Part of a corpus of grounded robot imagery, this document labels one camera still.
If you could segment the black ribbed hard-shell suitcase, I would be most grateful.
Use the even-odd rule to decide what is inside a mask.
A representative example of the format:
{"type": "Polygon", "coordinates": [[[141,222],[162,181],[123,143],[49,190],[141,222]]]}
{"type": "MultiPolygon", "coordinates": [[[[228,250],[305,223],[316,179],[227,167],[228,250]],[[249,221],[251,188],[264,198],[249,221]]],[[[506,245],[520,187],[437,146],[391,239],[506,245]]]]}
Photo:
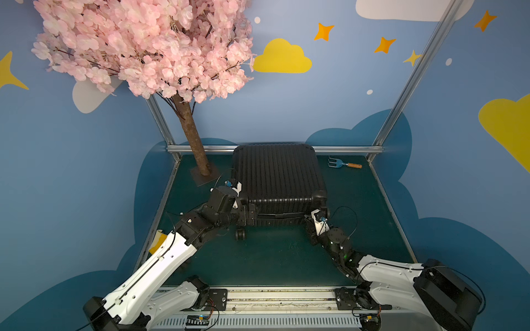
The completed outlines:
{"type": "Polygon", "coordinates": [[[326,210],[328,218],[327,188],[313,150],[236,150],[232,175],[242,183],[240,199],[258,209],[255,226],[236,223],[237,240],[247,238],[247,227],[305,227],[315,209],[326,210]]]}

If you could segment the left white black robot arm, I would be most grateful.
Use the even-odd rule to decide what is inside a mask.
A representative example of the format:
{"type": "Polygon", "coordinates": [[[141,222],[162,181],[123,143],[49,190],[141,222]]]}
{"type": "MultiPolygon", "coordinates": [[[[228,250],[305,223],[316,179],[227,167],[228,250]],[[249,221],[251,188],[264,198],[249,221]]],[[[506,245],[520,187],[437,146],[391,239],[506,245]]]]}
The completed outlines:
{"type": "Polygon", "coordinates": [[[93,330],[150,330],[179,310],[203,310],[210,288],[197,276],[160,296],[156,292],[219,229],[245,215],[241,191],[240,182],[228,182],[212,189],[205,204],[182,215],[155,253],[123,284],[104,298],[92,297],[85,303],[88,326],[93,330]]]}

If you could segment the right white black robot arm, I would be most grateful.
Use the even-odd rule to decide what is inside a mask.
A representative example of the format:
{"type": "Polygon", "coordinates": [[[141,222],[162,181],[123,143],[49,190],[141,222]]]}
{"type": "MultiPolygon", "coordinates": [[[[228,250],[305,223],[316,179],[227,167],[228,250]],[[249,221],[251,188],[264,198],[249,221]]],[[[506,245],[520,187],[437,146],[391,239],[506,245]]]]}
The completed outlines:
{"type": "Polygon", "coordinates": [[[479,285],[436,259],[403,263],[353,249],[350,237],[315,210],[304,218],[312,244],[319,244],[356,287],[356,309],[404,308],[432,318],[443,330],[471,330],[486,308],[479,285]]]}

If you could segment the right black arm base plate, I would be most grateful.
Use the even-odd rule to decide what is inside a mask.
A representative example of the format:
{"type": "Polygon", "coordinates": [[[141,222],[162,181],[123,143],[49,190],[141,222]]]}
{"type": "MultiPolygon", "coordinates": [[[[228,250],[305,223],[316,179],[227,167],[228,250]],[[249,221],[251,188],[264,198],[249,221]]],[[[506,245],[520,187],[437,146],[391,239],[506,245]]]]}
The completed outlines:
{"type": "Polygon", "coordinates": [[[335,288],[335,303],[338,310],[391,310],[392,305],[377,303],[366,289],[335,288]]]}

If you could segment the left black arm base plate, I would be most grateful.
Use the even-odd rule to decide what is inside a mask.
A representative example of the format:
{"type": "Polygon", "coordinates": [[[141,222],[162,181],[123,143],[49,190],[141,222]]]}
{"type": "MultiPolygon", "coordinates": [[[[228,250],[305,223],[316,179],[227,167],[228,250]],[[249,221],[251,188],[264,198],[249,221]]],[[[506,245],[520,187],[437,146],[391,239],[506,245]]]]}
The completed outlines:
{"type": "Polygon", "coordinates": [[[228,303],[228,290],[225,288],[210,288],[208,292],[200,292],[193,310],[211,309],[214,306],[219,311],[225,311],[228,303]]]}

